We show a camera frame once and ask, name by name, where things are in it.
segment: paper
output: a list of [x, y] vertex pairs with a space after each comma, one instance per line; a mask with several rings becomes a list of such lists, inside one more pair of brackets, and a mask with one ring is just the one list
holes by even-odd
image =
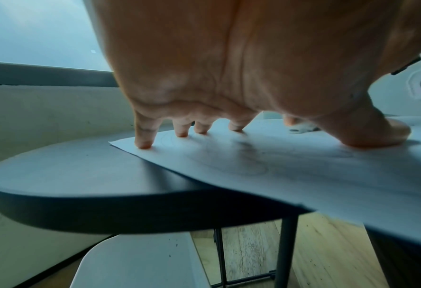
[[391, 148], [346, 147], [325, 132], [290, 134], [282, 120], [243, 133], [214, 123], [207, 135], [160, 132], [151, 149], [134, 138], [111, 145], [202, 182], [302, 205], [349, 221], [421, 238], [421, 117], [397, 117], [410, 139]]

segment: table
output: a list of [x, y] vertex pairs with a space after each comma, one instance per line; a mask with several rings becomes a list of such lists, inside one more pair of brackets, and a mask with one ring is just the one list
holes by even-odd
[[60, 143], [0, 162], [0, 212], [45, 229], [111, 234], [194, 231], [282, 218], [276, 287], [286, 287], [297, 217], [310, 210], [206, 185], [108, 144], [130, 136]]

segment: skin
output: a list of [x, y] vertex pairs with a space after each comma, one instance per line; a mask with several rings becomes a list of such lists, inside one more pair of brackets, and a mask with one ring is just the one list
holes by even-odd
[[218, 118], [240, 131], [261, 111], [311, 121], [347, 145], [379, 147], [410, 134], [373, 107], [367, 90], [421, 51], [418, 1], [407, 0], [410, 7], [400, 0], [86, 5], [133, 107], [139, 148], [151, 147], [163, 119], [186, 137], [193, 121], [197, 133]]

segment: white object on table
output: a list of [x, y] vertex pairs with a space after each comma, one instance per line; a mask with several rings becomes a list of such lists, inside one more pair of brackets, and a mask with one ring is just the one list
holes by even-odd
[[82, 259], [70, 288], [210, 288], [190, 233], [118, 235]]
[[397, 147], [361, 150], [325, 132], [287, 133], [282, 120], [253, 121], [244, 133], [214, 123], [207, 135], [157, 135], [151, 149], [134, 138], [111, 145], [215, 186], [302, 205], [421, 243], [421, 117]]

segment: black baseboard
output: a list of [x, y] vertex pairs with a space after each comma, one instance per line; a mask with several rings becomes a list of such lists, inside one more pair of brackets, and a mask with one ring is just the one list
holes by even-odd
[[[110, 237], [107, 237], [107, 238], [101, 240], [98, 243], [101, 243], [101, 242], [103, 242], [103, 241], [105, 241], [109, 238], [114, 237], [114, 236], [115, 235], [111, 235]], [[37, 274], [34, 277], [22, 282], [21, 284], [16, 285], [14, 288], [29, 288], [29, 287], [33, 286], [34, 284], [40, 282], [41, 280], [46, 279], [47, 277], [53, 275], [54, 273], [58, 272], [59, 270], [65, 268], [65, 267], [67, 267], [68, 265], [72, 264], [73, 262], [77, 261], [78, 259], [84, 257], [84, 255], [86, 255], [87, 252], [89, 252], [90, 249], [95, 247], [98, 243], [96, 243], [96, 244], [92, 245], [91, 247], [88, 247], [88, 248], [82, 250], [81, 252], [65, 259], [64, 261], [54, 265], [53, 267], [51, 267], [49, 269], [46, 269], [45, 271], [43, 271], [40, 274]]]

